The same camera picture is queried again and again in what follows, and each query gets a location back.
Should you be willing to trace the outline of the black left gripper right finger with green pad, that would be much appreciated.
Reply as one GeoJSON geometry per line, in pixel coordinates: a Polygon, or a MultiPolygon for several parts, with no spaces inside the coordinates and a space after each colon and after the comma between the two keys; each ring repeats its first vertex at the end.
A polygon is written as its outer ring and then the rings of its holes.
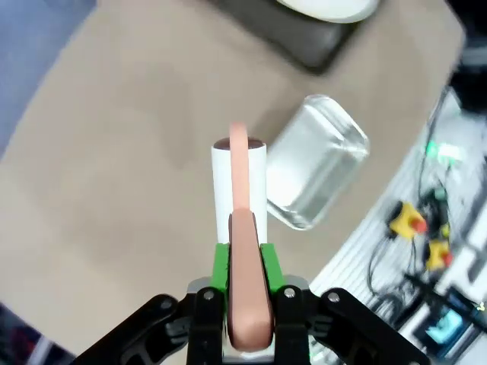
{"type": "Polygon", "coordinates": [[[275,316],[274,364],[310,364],[309,338],[345,364],[429,364],[429,358],[347,290],[321,296],[285,281],[275,247],[260,246],[275,316]]]}

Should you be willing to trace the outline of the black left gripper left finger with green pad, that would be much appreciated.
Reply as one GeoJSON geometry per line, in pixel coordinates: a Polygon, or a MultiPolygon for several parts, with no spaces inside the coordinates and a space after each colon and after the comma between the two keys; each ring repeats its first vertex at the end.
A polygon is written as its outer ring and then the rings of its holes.
{"type": "Polygon", "coordinates": [[[74,359],[75,364],[162,364],[187,348],[187,364],[222,364],[228,244],[215,247],[210,284],[182,300],[158,294],[74,359]]]}

